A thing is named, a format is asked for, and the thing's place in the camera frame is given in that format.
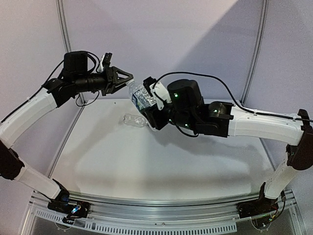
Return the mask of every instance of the white backdrop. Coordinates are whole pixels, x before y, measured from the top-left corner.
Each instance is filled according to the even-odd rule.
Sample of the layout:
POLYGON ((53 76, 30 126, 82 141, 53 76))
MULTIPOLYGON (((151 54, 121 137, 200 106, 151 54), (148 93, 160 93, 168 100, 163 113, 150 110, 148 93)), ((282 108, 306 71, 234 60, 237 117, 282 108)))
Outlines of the white backdrop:
MULTIPOLYGON (((261 0, 67 0, 65 14, 73 50, 112 52, 112 65, 138 82, 170 71, 208 73, 223 79, 239 99, 261 6, 261 0)), ((165 78, 164 84, 174 78, 185 76, 165 78)), ((199 79, 204 98, 229 98, 221 84, 208 79, 199 79)), ((127 89, 108 98, 113 97, 127 98, 127 89)))
MULTIPOLYGON (((55 0, 1 2, 0 119, 31 96, 65 52, 55 0)), ((19 156, 46 173, 78 109, 73 101, 42 118, 15 144, 19 156)), ((0 234, 17 235, 32 190, 0 177, 0 234)))
MULTIPOLYGON (((260 57, 246 102, 247 107, 279 113, 300 108, 313 118, 313 2, 269 1, 260 57)), ((266 140, 277 166, 286 144, 266 140)), ((313 168, 289 185, 293 189, 308 234, 313 234, 313 168)))

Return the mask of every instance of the plastic bottle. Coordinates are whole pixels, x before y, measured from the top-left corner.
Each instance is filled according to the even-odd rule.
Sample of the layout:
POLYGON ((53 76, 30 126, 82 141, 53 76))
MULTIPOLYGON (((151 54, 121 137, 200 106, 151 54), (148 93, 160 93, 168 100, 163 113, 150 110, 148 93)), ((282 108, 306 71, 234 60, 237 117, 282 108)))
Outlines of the plastic bottle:
POLYGON ((156 99, 149 95, 142 84, 136 83, 133 79, 126 83, 126 85, 129 87, 129 98, 139 111, 156 104, 156 99))
POLYGON ((123 123, 125 123, 128 126, 135 127, 144 127, 148 125, 148 122, 144 117, 132 114, 125 114, 123 123))

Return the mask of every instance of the white table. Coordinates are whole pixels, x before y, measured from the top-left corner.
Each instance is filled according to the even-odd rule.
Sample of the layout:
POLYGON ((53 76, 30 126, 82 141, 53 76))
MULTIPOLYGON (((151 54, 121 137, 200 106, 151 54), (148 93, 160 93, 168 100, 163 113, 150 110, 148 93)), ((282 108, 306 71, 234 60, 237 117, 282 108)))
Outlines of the white table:
POLYGON ((189 138, 172 125, 153 132, 123 124, 125 113, 138 114, 125 99, 85 107, 52 178, 98 196, 197 200, 258 192, 273 172, 258 138, 189 138))

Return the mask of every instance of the clear plastic bottle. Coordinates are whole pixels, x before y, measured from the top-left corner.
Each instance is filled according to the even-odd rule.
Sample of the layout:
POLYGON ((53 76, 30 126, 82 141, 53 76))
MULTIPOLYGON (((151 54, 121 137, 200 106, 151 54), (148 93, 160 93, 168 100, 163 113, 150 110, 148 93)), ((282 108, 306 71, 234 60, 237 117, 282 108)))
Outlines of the clear plastic bottle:
POLYGON ((148 122, 144 117, 132 114, 125 114, 123 123, 125 123, 128 126, 135 127, 145 127, 148 125, 148 122))
POLYGON ((133 79, 126 83, 126 85, 129 87, 129 98, 139 111, 156 104, 156 99, 149 95, 142 84, 136 83, 133 79))

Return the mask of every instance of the table surface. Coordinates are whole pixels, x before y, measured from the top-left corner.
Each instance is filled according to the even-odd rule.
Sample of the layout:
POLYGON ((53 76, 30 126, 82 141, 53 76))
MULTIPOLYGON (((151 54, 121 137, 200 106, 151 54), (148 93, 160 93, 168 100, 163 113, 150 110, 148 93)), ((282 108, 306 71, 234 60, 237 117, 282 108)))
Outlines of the table surface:
POLYGON ((139 114, 126 99, 86 106, 51 177, 97 196, 197 200, 258 192, 273 173, 258 138, 189 138, 172 125, 154 132, 125 125, 126 113, 139 114))

